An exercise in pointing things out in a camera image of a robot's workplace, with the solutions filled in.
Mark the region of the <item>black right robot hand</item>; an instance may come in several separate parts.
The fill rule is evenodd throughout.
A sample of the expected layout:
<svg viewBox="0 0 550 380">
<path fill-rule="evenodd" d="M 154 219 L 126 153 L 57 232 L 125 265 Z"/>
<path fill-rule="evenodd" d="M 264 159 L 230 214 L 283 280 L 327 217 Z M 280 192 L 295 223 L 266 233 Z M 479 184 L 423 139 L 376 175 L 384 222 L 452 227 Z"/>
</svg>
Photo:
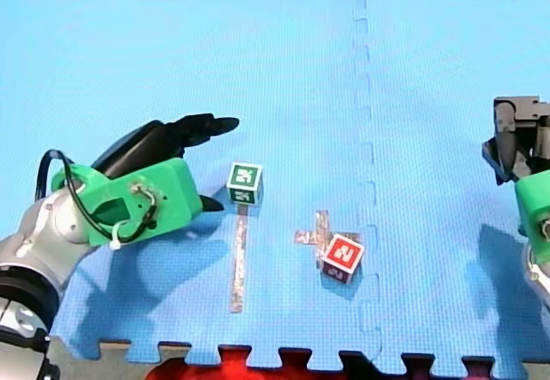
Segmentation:
<svg viewBox="0 0 550 380">
<path fill-rule="evenodd" d="M 482 156 L 499 186 L 549 170 L 547 101 L 538 96 L 498 96 L 493 100 L 493 124 Z"/>
</svg>

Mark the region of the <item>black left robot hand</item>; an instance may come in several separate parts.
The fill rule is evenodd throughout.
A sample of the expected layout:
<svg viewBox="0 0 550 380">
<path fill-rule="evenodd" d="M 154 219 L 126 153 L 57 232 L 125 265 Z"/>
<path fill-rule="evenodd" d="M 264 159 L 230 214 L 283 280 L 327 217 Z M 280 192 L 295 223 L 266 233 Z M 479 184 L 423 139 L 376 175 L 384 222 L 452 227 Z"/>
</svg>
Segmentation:
<svg viewBox="0 0 550 380">
<path fill-rule="evenodd" d="M 152 120 L 112 144 L 92 168 L 116 179 L 174 157 L 182 158 L 187 148 L 231 132 L 239 124 L 235 117 L 216 118 L 211 113 L 191 114 L 166 123 Z"/>
</svg>

